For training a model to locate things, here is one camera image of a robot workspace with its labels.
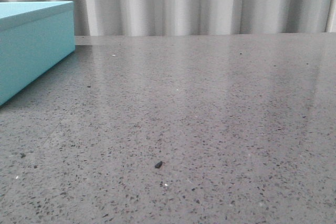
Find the light blue storage box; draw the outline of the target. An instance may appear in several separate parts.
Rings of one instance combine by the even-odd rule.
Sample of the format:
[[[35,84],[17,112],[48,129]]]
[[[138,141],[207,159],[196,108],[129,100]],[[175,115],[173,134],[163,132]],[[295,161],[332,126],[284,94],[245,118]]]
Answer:
[[[1,3],[1,104],[75,50],[74,3]]]

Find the small black debris chip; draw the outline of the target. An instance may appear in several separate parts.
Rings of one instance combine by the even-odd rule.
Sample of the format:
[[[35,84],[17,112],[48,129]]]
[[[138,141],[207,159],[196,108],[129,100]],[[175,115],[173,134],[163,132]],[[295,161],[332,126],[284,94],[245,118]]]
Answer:
[[[159,161],[158,163],[155,164],[155,168],[160,168],[162,166],[163,162]]]

